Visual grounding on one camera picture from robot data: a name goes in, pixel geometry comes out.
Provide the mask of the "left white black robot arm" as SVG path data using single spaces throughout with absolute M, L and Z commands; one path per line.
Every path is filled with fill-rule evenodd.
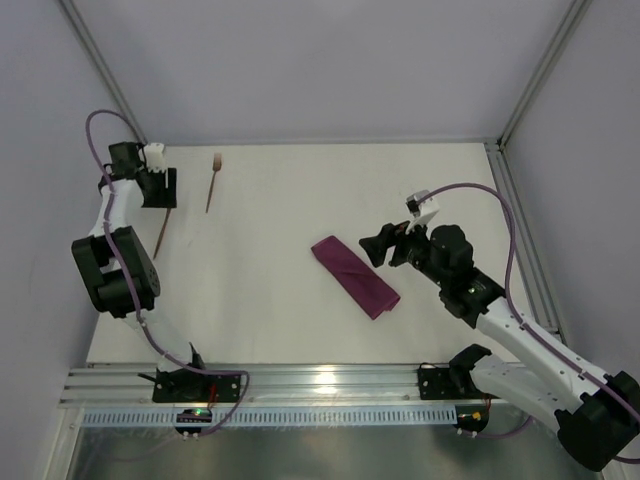
M 171 380 L 204 371 L 193 344 L 157 308 L 161 282 L 130 217 L 141 209 L 177 206 L 177 170 L 167 164 L 161 143 L 121 142 L 109 146 L 100 164 L 101 207 L 87 236 L 71 252 L 90 301 L 100 313 L 126 323 L 158 355 L 156 378 Z

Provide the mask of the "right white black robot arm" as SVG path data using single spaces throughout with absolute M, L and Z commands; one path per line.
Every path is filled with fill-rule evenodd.
M 471 383 L 544 423 L 580 465 L 600 472 L 638 437 L 638 382 L 597 367 L 526 319 L 506 289 L 475 266 L 459 226 L 429 232 L 386 224 L 359 244 L 374 267 L 411 265 L 438 286 L 449 313 L 513 354 L 521 367 L 481 351 L 469 367 Z

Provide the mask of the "purple satin napkin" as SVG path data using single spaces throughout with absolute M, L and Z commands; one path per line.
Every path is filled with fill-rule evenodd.
M 337 237 L 328 236 L 310 250 L 371 320 L 400 302 L 400 295 Z

